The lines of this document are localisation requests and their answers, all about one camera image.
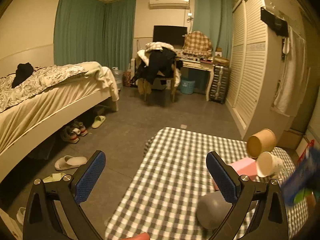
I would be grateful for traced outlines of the silver suitcase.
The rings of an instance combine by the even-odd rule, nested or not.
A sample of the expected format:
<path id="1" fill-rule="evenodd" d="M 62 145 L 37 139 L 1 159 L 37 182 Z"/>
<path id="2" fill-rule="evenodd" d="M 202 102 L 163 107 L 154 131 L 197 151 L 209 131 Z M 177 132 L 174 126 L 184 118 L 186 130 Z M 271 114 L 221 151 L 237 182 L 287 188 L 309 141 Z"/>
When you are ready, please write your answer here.
<path id="1" fill-rule="evenodd" d="M 209 99 L 218 101 L 221 104 L 225 103 L 229 78 L 230 78 L 230 69 L 224 66 L 215 65 L 213 68 L 213 80 L 211 82 L 211 87 L 209 90 Z"/>

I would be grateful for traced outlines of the white red sneaker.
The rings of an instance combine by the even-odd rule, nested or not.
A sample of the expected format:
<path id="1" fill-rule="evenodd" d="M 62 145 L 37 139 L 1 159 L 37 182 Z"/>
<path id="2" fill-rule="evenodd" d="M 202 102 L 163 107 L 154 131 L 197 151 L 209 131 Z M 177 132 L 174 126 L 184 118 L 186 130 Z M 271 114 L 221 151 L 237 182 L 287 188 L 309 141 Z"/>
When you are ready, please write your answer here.
<path id="1" fill-rule="evenodd" d="M 79 141 L 77 134 L 69 126 L 65 126 L 61 130 L 60 138 L 70 144 L 76 144 Z"/>

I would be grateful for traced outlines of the black television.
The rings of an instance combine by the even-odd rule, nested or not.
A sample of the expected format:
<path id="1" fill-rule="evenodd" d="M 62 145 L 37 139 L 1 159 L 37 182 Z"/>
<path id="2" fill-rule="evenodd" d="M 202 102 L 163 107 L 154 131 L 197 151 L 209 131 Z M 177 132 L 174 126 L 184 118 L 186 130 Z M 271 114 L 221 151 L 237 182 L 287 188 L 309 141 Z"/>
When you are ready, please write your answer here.
<path id="1" fill-rule="evenodd" d="M 187 27 L 172 25 L 155 25 L 153 27 L 153 42 L 164 42 L 173 46 L 183 46 L 187 35 Z"/>

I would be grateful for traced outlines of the white slipper near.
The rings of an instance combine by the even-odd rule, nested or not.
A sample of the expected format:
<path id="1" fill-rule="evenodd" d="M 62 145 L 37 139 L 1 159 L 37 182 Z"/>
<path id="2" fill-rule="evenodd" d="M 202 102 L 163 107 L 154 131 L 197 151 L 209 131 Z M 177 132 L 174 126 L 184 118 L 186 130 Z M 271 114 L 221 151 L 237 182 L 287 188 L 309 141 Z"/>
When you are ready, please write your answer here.
<path id="1" fill-rule="evenodd" d="M 86 157 L 73 157 L 71 155 L 66 155 L 58 159 L 55 162 L 54 167 L 57 171 L 65 171 L 73 168 L 78 168 L 81 165 L 84 165 L 86 163 L 87 163 Z"/>

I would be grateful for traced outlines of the plaid cloth covered object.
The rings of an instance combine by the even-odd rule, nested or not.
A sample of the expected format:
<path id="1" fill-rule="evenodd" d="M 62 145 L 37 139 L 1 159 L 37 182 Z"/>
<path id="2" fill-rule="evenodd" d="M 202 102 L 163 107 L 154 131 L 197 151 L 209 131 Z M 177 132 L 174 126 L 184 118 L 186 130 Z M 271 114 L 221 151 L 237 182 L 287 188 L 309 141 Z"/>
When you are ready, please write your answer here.
<path id="1" fill-rule="evenodd" d="M 206 35 L 193 31 L 185 36 L 182 53 L 208 58 L 212 56 L 212 49 L 212 42 Z"/>

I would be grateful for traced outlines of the green curtain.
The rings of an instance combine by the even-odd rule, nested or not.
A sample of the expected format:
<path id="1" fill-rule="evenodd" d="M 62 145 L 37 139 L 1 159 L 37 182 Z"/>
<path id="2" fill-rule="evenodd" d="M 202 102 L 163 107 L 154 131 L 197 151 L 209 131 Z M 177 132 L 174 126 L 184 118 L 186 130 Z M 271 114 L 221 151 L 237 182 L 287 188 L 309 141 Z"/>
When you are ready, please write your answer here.
<path id="1" fill-rule="evenodd" d="M 195 0 L 193 31 L 200 31 L 212 42 L 213 51 L 231 57 L 234 0 Z"/>
<path id="2" fill-rule="evenodd" d="M 127 70 L 132 57 L 136 0 L 59 0 L 54 26 L 54 63 L 97 61 Z"/>

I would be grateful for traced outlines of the patterned duvet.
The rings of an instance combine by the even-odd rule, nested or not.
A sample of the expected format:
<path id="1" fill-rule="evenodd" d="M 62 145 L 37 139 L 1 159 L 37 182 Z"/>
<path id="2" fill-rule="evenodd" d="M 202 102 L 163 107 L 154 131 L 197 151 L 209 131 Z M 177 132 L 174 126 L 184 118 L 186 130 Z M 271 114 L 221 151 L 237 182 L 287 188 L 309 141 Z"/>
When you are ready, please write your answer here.
<path id="1" fill-rule="evenodd" d="M 17 87 L 12 83 L 14 73 L 1 77 L 1 112 L 15 106 L 28 98 L 42 93 L 44 90 L 70 78 L 84 76 L 87 72 L 80 65 L 37 67 L 36 70 Z"/>

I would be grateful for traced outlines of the white louvred wardrobe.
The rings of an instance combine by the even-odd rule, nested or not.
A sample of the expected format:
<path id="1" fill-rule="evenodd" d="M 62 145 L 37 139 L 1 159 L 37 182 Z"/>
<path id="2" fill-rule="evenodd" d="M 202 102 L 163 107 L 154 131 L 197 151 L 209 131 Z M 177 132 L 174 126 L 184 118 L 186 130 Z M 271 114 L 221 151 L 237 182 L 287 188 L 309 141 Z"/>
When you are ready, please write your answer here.
<path id="1" fill-rule="evenodd" d="M 306 41 L 298 0 L 238 0 L 234 6 L 227 106 L 242 139 L 265 128 L 280 139 L 296 117 L 279 114 L 272 107 L 285 60 L 282 48 L 286 37 L 277 36 L 260 19 L 261 7 L 285 20 Z"/>

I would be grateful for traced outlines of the white desk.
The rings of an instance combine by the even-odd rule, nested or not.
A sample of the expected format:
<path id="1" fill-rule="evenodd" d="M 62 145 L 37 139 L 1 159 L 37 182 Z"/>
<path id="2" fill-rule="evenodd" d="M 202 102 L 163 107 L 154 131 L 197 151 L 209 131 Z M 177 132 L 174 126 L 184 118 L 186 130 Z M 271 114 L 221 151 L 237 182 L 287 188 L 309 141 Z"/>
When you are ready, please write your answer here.
<path id="1" fill-rule="evenodd" d="M 203 61 L 192 61 L 188 59 L 182 59 L 180 60 L 183 62 L 183 67 L 190 68 L 190 69 L 196 69 L 201 71 L 206 71 L 209 73 L 207 85 L 206 85 L 206 101 L 210 100 L 210 88 L 212 85 L 212 81 L 214 78 L 214 64 L 211 62 L 203 62 Z"/>

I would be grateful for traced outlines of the black hanging garment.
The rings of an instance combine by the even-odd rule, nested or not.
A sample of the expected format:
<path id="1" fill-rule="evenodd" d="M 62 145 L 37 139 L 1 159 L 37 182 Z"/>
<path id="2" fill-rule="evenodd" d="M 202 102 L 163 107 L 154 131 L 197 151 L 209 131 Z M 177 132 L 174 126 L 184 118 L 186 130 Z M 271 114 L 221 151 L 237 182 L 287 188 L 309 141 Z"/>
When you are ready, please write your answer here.
<path id="1" fill-rule="evenodd" d="M 279 18 L 278 16 L 272 14 L 265 8 L 260 8 L 260 19 L 276 33 L 277 36 L 288 37 L 289 30 L 288 24 L 285 20 Z"/>

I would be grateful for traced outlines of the checkered tablecloth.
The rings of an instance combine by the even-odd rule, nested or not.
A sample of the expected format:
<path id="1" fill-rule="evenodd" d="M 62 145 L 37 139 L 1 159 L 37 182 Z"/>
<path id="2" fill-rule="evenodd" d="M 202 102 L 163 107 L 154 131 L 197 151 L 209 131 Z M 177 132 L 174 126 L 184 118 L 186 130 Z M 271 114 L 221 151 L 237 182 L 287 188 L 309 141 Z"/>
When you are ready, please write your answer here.
<path id="1" fill-rule="evenodd" d="M 246 143 L 166 127 L 157 132 L 106 226 L 106 239 L 147 232 L 151 239 L 208 239 L 196 218 L 201 196 L 214 191 L 206 155 L 227 164 L 247 157 Z"/>

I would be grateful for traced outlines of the white shoe bottom left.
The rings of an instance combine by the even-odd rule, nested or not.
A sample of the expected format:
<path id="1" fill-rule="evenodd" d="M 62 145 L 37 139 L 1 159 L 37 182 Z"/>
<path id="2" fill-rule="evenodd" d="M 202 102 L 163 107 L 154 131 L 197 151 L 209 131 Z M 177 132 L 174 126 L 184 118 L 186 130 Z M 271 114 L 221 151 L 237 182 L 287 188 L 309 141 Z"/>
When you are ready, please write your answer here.
<path id="1" fill-rule="evenodd" d="M 16 213 L 16 219 L 21 225 L 24 223 L 25 211 L 25 207 L 20 207 Z"/>

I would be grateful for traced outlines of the green slipper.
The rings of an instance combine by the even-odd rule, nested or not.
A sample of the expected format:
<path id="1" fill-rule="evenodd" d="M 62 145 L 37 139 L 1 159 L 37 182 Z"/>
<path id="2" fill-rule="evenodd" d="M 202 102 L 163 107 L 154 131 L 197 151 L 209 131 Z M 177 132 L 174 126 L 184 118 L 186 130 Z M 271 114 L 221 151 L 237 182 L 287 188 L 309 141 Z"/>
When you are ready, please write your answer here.
<path id="1" fill-rule="evenodd" d="M 99 128 L 104 123 L 105 120 L 106 120 L 106 116 L 97 115 L 92 123 L 92 128 L 93 129 Z"/>

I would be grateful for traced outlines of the blue clear plastic bottle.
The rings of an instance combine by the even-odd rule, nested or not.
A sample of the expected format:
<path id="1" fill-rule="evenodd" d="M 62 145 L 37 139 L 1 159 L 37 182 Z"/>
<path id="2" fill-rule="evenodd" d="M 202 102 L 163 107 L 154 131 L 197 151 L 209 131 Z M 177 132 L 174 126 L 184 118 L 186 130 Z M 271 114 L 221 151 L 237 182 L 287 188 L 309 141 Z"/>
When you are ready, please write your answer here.
<path id="1" fill-rule="evenodd" d="M 281 185 L 287 206 L 294 206 L 304 198 L 304 190 L 319 198 L 319 148 L 310 148 L 296 170 Z"/>

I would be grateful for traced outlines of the white bed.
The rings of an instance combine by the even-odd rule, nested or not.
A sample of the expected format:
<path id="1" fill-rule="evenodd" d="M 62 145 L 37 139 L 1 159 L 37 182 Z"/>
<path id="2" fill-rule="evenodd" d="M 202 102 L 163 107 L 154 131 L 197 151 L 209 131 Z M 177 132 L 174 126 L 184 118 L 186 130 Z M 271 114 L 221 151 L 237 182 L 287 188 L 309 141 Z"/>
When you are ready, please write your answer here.
<path id="1" fill-rule="evenodd" d="M 1 112 L 1 179 L 34 148 L 91 107 L 119 99 L 113 72 L 93 62 L 79 64 L 84 76 L 70 78 Z"/>

